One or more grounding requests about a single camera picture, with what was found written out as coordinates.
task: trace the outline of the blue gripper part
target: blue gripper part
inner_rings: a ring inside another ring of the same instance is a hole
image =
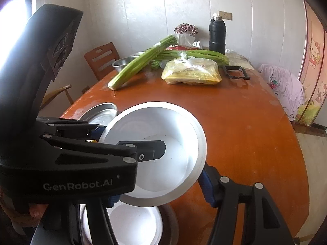
[[[91,139],[99,141],[102,133],[106,129],[106,126],[101,126],[97,130],[91,132]]]
[[[120,198],[120,194],[119,195],[110,196],[108,198],[107,207],[108,208],[112,208],[114,206],[114,204],[119,201],[119,198]]]
[[[214,197],[214,186],[212,185],[208,174],[203,170],[197,179],[200,184],[202,194],[207,203],[210,204],[211,207],[216,207],[216,200]]]

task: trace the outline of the black thermos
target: black thermos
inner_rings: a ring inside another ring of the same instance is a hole
[[[209,50],[225,54],[226,48],[226,26],[218,14],[213,14],[209,25],[210,41]]]

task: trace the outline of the finger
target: finger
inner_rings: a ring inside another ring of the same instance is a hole
[[[41,218],[47,207],[47,204],[30,204],[29,213],[34,218]]]

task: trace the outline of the cartoon wall decal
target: cartoon wall decal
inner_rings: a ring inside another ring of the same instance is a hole
[[[300,81],[305,93],[305,104],[298,109],[295,121],[311,126],[327,95],[327,33],[311,7],[307,12],[307,46]]]
[[[318,103],[322,103],[325,99],[326,96],[326,92],[327,92],[327,84],[325,84],[323,81],[321,81],[319,87],[318,87],[318,93],[317,93],[317,97],[316,97],[316,101]]]
[[[309,59],[309,65],[312,66],[314,69],[319,64],[320,61],[320,44],[311,39],[310,43],[310,59]]]

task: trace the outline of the yellow food package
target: yellow food package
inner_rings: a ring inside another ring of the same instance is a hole
[[[168,84],[214,85],[221,81],[218,65],[209,59],[188,58],[169,61],[161,75]]]

